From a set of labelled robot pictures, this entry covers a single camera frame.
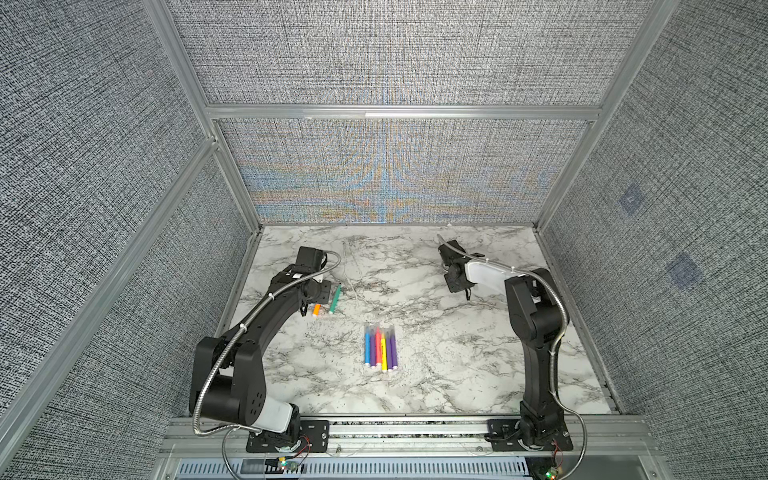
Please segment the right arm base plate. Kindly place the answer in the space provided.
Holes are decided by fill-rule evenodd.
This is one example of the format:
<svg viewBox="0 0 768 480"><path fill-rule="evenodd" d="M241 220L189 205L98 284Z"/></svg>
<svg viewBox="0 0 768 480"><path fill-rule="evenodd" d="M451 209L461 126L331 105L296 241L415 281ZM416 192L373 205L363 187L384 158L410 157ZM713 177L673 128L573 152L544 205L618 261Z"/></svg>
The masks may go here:
<svg viewBox="0 0 768 480"><path fill-rule="evenodd" d="M491 444L494 452L553 452L556 447L565 452L574 450L569 432L562 428L525 443L519 429L519 417L490 419L486 425L484 439Z"/></svg>

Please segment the green highlighter pen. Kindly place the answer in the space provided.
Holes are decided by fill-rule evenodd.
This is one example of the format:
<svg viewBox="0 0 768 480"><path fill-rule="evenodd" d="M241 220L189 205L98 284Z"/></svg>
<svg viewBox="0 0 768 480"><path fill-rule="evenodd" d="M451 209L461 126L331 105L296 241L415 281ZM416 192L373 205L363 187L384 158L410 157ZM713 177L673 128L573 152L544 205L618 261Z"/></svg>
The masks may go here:
<svg viewBox="0 0 768 480"><path fill-rule="evenodd" d="M336 290L334 292L334 295L332 297L332 300L328 309L328 312L330 314L334 314L336 312L341 294L342 294L342 285L338 284L336 286Z"/></svg>

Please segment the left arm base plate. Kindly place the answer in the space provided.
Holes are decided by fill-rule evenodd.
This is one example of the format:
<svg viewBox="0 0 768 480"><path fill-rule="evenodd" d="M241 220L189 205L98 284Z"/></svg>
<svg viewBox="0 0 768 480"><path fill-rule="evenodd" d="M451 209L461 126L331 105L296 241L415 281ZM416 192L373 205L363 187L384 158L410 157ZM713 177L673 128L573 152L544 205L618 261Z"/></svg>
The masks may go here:
<svg viewBox="0 0 768 480"><path fill-rule="evenodd" d="M330 422L326 420L301 420L293 423L284 433L264 431L250 433L245 450L247 453L298 453L306 445L311 453L325 453L330 438Z"/></svg>

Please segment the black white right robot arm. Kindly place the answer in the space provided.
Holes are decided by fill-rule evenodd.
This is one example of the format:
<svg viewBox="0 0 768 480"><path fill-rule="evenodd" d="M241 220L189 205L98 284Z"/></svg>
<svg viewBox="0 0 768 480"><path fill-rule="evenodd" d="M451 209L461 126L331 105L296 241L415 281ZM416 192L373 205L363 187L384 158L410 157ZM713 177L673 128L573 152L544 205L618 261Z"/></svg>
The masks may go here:
<svg viewBox="0 0 768 480"><path fill-rule="evenodd" d="M476 285L505 296L510 325L523 347L525 388L520 420L511 434L527 448L548 444L565 428L564 407L556 399L559 345L568 314L546 269L507 266L481 254L469 254L455 240L440 242L438 252L449 291L471 296Z"/></svg>

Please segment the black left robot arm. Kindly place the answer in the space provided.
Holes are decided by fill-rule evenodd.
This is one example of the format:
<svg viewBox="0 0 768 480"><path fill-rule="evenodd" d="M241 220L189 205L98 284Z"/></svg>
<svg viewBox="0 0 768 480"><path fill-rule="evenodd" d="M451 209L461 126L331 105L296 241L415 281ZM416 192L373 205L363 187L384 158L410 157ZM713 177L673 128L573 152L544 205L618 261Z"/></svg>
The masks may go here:
<svg viewBox="0 0 768 480"><path fill-rule="evenodd" d="M293 434L298 410L268 394L263 356L291 316L329 302L332 282L325 275L340 263L336 252L300 247L295 261L271 279L265 296L236 326L197 344L189 397L195 435L236 427Z"/></svg>

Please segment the blue highlighter pen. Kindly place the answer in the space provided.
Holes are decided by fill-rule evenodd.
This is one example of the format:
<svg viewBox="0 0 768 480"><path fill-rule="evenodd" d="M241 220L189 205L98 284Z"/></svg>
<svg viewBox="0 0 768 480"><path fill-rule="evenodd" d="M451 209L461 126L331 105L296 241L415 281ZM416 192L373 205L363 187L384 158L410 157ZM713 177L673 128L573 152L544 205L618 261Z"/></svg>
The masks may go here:
<svg viewBox="0 0 768 480"><path fill-rule="evenodd" d="M371 366L371 332L369 327L364 329L364 365L368 368Z"/></svg>

